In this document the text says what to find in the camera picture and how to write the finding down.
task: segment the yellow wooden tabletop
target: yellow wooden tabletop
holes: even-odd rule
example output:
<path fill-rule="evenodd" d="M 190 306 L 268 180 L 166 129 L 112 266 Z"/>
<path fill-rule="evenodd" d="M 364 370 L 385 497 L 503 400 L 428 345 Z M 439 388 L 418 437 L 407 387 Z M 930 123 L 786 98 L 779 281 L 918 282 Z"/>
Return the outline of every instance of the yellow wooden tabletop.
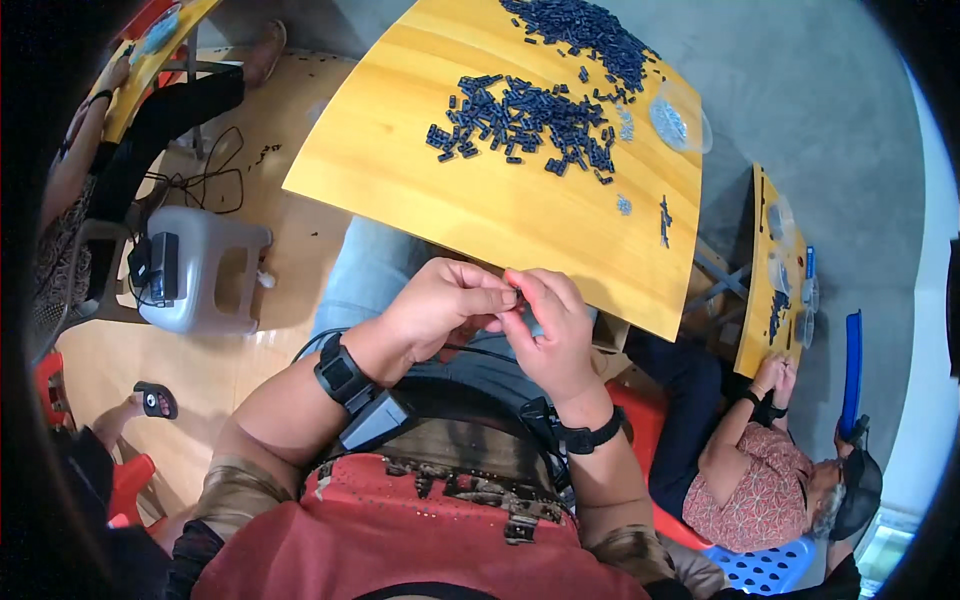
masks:
<path fill-rule="evenodd" d="M 780 312 L 780 326 L 770 344 L 770 314 L 774 304 L 774 286 L 767 275 L 767 261 L 770 252 L 777 245 L 770 237 L 767 225 L 767 210 L 777 201 L 780 194 L 777 188 L 767 178 L 767 174 L 754 163 L 754 214 L 761 215 L 761 219 L 754 221 L 754 266 L 750 278 L 750 296 L 747 299 L 747 314 L 744 317 L 743 332 L 740 335 L 740 348 L 736 353 L 736 362 L 733 370 L 753 377 L 760 367 L 760 362 L 771 352 L 789 354 L 800 364 L 800 355 L 804 350 L 803 344 L 796 339 L 790 340 L 790 349 L 787 349 L 787 339 L 795 335 L 797 320 L 804 312 L 804 303 L 801 301 L 801 284 L 806 273 L 806 242 L 797 228 L 794 248 L 785 253 L 787 269 L 792 269 L 790 281 L 790 310 Z"/>
<path fill-rule="evenodd" d="M 107 111 L 107 119 L 104 122 L 104 140 L 108 142 L 119 142 L 123 137 L 127 127 L 130 126 L 133 116 L 143 99 L 147 96 L 147 90 L 154 83 L 154 79 L 159 75 L 163 65 L 174 55 L 174 52 L 180 48 L 183 41 L 197 25 L 203 21 L 213 9 L 217 8 L 221 0 L 191 0 L 183 2 L 180 9 L 180 19 L 177 24 L 177 31 L 167 40 L 157 52 L 149 55 L 142 55 L 130 69 L 130 77 L 127 82 L 120 86 L 113 94 L 113 102 Z M 117 51 L 110 59 L 110 64 L 127 49 L 130 44 L 124 42 L 120 44 Z M 100 79 L 106 75 L 100 74 L 97 83 L 93 86 L 91 93 L 95 93 L 100 88 Z"/>
<path fill-rule="evenodd" d="M 567 84 L 574 102 L 592 98 L 595 87 L 613 92 L 589 51 L 562 58 L 557 49 L 569 44 L 525 43 L 512 17 L 496 0 L 419 0 L 353 69 L 284 189 L 500 267 L 562 271 L 587 303 L 675 339 L 696 240 L 702 157 L 674 152 L 654 132 L 648 107 L 660 87 L 657 74 L 628 105 L 635 137 L 612 146 L 609 185 L 575 164 L 562 178 L 544 171 L 548 158 L 560 157 L 550 143 L 535 154 L 515 150 L 523 158 L 518 165 L 475 136 L 479 155 L 443 164 L 441 151 L 424 143 L 432 123 L 452 128 L 448 99 L 463 99 L 457 82 L 465 75 L 511 75 L 547 89 Z M 581 65 L 586 84 L 577 77 Z M 648 63 L 652 68 L 686 86 L 667 64 Z M 503 86 L 488 89 L 499 99 Z M 615 109 L 603 107 L 619 132 Z M 617 210 L 618 193 L 633 204 L 631 216 Z M 660 246 L 664 195 L 673 217 L 669 250 Z"/>

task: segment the red shirt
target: red shirt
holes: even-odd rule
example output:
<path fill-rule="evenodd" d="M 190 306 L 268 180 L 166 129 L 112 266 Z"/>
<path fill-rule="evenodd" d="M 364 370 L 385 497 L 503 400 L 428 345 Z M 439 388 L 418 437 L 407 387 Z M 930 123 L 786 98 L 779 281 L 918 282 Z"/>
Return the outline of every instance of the red shirt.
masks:
<path fill-rule="evenodd" d="M 534 543 L 508 545 L 509 513 L 444 496 L 434 481 L 388 476 L 383 457 L 339 459 L 318 485 L 240 529 L 192 598 L 356 598 L 404 583 L 446 582 L 498 598 L 640 598 L 627 572 L 580 546 L 576 523 L 541 519 Z"/>
<path fill-rule="evenodd" d="M 777 428 L 749 423 L 736 445 L 750 456 L 730 502 L 717 505 L 702 473 L 684 500 L 684 521 L 698 534 L 733 552 L 754 552 L 799 538 L 806 531 L 801 479 L 813 463 Z"/>

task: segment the black wrist strap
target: black wrist strap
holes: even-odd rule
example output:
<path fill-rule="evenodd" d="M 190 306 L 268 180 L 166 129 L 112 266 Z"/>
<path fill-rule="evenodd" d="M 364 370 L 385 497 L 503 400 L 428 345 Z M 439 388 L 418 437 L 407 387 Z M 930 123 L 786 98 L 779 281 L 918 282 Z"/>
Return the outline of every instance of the black wrist strap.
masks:
<path fill-rule="evenodd" d="M 320 350 L 320 362 L 313 374 L 324 391 L 335 402 L 355 415 L 373 398 L 376 385 L 360 371 L 347 351 L 340 345 L 340 334 L 334 334 Z"/>
<path fill-rule="evenodd" d="M 113 102 L 113 92 L 108 89 L 101 89 L 97 93 L 93 94 L 93 98 L 90 98 L 90 104 L 92 105 L 94 102 L 96 102 L 97 98 L 106 98 L 107 106 L 109 106 L 110 103 Z"/>
<path fill-rule="evenodd" d="M 769 409 L 770 419 L 771 419 L 771 420 L 774 420 L 774 419 L 783 419 L 783 418 L 786 416 L 786 409 L 787 409 L 787 408 L 789 408 L 789 406 L 787 406 L 787 407 L 785 407 L 785 408 L 777 408 L 776 406 L 774 406 L 773 404 L 771 404 L 771 405 L 770 405 L 770 409 Z"/>
<path fill-rule="evenodd" d="M 754 404 L 754 410 L 756 410 L 756 408 L 760 405 L 760 402 L 763 401 L 763 398 L 757 397 L 757 395 L 754 394 L 754 391 L 750 388 L 747 388 L 747 391 L 743 393 L 743 397 L 747 398 Z"/>
<path fill-rule="evenodd" d="M 590 454 L 596 446 L 612 440 L 625 419 L 623 408 L 613 406 L 613 415 L 610 420 L 596 431 L 590 431 L 586 427 L 570 429 L 564 427 L 563 423 L 558 423 L 557 437 L 566 445 L 567 454 Z"/>

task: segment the light wooden floor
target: light wooden floor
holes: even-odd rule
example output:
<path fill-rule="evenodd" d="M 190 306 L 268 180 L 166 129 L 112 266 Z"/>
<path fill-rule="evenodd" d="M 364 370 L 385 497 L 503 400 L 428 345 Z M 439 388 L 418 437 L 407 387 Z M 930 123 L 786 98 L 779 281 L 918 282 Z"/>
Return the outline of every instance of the light wooden floor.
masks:
<path fill-rule="evenodd" d="M 210 49 L 201 60 L 242 60 L 241 49 Z M 237 109 L 204 126 L 206 147 L 227 127 L 243 134 L 243 150 L 229 166 L 243 175 L 245 202 L 229 218 L 271 228 L 274 245 L 264 265 L 276 278 L 273 289 L 260 288 L 254 301 L 260 331 L 240 337 L 182 336 L 150 325 L 89 322 L 66 331 L 57 343 L 63 353 L 67 394 L 79 424 L 89 424 L 120 402 L 138 379 L 170 388 L 180 406 L 174 421 L 140 418 L 124 430 L 129 446 L 156 462 L 153 497 L 172 514 L 197 500 L 203 487 L 213 441 L 233 409 L 257 385 L 293 358 L 306 341 L 314 309 L 333 266 L 349 216 L 280 190 L 294 156 L 321 110 L 349 75 L 354 62 L 319 53 L 284 56 L 264 87 L 250 92 Z M 211 170 L 232 153 L 237 140 L 225 138 Z M 256 165 L 265 146 L 270 151 Z M 193 175 L 203 165 L 179 150 L 155 164 L 167 175 Z M 234 206 L 236 179 L 211 180 L 206 206 Z M 182 194 L 170 203 L 182 203 Z"/>

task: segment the red floral blouse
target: red floral blouse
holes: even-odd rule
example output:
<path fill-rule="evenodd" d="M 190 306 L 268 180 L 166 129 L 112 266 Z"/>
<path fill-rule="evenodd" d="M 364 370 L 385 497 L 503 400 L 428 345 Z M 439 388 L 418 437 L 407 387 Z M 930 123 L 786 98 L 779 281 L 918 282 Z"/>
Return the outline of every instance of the red floral blouse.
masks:
<path fill-rule="evenodd" d="M 749 423 L 736 445 L 752 459 L 726 506 L 717 505 L 702 473 L 684 500 L 684 521 L 732 552 L 754 552 L 795 540 L 806 530 L 801 480 L 813 463 L 779 429 Z"/>

